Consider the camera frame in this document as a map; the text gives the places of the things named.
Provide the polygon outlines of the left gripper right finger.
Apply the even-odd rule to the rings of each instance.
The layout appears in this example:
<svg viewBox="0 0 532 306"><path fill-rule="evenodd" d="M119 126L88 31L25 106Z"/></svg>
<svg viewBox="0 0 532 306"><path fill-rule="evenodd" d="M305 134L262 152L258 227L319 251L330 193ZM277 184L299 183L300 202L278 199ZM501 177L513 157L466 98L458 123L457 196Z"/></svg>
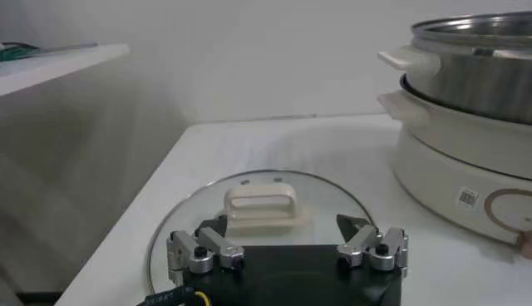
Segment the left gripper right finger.
<svg viewBox="0 0 532 306"><path fill-rule="evenodd" d="M348 215L337 215L337 226L344 238L337 256L349 269L368 264L376 271L398 269L407 276L409 237L403 229L391 227L383 234L368 220Z"/></svg>

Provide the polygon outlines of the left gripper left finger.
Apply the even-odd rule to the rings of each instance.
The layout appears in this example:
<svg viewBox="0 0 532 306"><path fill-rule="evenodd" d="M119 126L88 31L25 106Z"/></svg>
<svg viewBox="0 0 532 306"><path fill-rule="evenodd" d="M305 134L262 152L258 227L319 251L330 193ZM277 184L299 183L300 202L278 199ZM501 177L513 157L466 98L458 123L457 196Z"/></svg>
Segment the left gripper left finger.
<svg viewBox="0 0 532 306"><path fill-rule="evenodd" d="M203 221L193 234L184 230L170 233L166 240L168 276L178 284L181 275L206 275L214 264L231 272L244 267L244 247L225 238L228 219L225 215Z"/></svg>

